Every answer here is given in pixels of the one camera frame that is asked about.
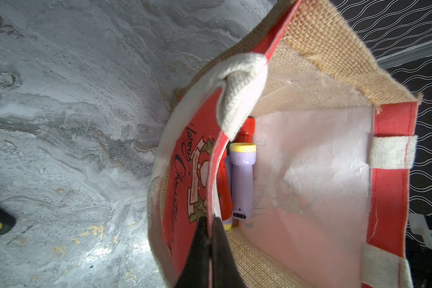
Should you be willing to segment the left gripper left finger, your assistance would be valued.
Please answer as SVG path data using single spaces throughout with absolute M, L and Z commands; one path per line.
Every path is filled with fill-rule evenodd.
M 207 218 L 201 217 L 197 222 L 187 260 L 175 288 L 209 287 L 210 244 Z

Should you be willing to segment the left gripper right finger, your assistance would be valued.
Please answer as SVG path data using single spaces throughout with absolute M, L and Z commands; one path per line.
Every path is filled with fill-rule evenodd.
M 245 288 L 246 285 L 231 252 L 229 241 L 220 218 L 212 222 L 212 287 Z

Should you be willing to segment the red flashlight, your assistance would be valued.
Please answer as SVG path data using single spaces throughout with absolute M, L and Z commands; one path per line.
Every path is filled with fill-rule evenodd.
M 253 135 L 255 133 L 255 119 L 251 116 L 247 118 L 243 126 L 238 131 L 234 143 L 248 143 L 253 142 Z
M 225 162 L 226 159 L 227 151 L 224 150 L 217 170 L 217 192 L 223 224 L 229 225 L 232 224 L 233 202 L 231 199 L 231 186 Z

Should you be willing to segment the purple flashlight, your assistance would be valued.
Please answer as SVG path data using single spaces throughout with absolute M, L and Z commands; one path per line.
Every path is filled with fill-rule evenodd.
M 238 220 L 247 220 L 252 217 L 254 205 L 253 166 L 257 159 L 257 148 L 255 144 L 250 143 L 231 143 L 229 150 L 234 204 L 232 214 Z

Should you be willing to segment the red flashlight top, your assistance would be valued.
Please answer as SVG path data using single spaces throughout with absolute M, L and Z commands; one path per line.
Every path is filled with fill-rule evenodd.
M 251 116 L 247 118 L 243 126 L 238 131 L 234 143 L 248 143 L 253 142 L 253 135 L 255 133 L 255 119 Z

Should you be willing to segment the red jute Christmas tote bag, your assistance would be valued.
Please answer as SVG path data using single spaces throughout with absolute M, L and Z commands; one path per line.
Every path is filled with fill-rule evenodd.
M 252 217 L 223 225 L 246 288 L 413 285 L 405 229 L 419 97 L 331 2 L 279 1 L 175 97 L 148 194 L 148 237 L 168 286 L 201 217 L 212 252 L 219 162 L 226 150 L 231 186 L 229 146 L 249 116 Z

